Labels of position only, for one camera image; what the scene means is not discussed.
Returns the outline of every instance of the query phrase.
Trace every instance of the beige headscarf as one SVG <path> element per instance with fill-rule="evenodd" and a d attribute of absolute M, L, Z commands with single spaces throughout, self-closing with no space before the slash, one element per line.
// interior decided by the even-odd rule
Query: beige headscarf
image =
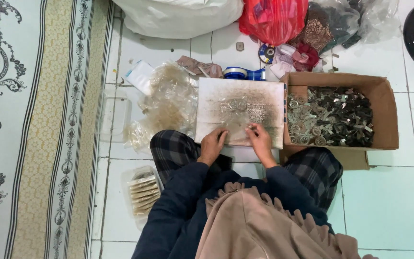
<path fill-rule="evenodd" d="M 257 188 L 227 183 L 218 197 L 206 199 L 207 223 L 196 259 L 360 259 L 357 240 L 328 233 L 310 214 L 294 216 Z M 366 255 L 363 259 L 373 259 Z"/>

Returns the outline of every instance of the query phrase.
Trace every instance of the red plastic bag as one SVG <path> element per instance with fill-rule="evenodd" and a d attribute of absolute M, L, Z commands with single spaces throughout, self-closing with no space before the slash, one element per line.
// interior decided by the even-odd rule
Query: red plastic bag
<path fill-rule="evenodd" d="M 239 30 L 278 46 L 301 32 L 307 11 L 308 0 L 244 0 Z"/>

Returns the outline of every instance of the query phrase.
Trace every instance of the plaid pants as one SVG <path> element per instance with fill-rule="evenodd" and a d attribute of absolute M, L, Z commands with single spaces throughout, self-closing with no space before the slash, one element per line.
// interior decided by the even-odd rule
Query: plaid pants
<path fill-rule="evenodd" d="M 199 144 L 174 130 L 163 130 L 154 135 L 150 148 L 163 184 L 171 171 L 196 162 L 201 155 Z M 327 212 L 343 174 L 342 165 L 330 150 L 323 147 L 304 149 L 291 156 L 283 167 L 308 189 L 316 206 Z"/>

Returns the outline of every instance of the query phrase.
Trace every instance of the person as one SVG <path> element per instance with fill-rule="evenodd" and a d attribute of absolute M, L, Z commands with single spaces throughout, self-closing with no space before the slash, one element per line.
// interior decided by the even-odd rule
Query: person
<path fill-rule="evenodd" d="M 215 129 L 200 145 L 174 130 L 152 138 L 165 189 L 133 259 L 360 258 L 357 241 L 334 235 L 328 223 L 343 174 L 332 153 L 286 147 L 288 160 L 279 166 L 264 127 L 253 123 L 246 132 L 266 169 L 264 179 L 231 170 L 232 159 L 220 155 L 226 129 Z"/>

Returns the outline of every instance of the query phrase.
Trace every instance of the blue tape dispenser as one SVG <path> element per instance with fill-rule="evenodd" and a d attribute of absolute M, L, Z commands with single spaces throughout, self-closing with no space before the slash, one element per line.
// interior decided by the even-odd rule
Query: blue tape dispenser
<path fill-rule="evenodd" d="M 223 71 L 226 79 L 266 81 L 266 69 L 258 69 L 256 71 L 247 70 L 238 66 L 228 66 Z"/>

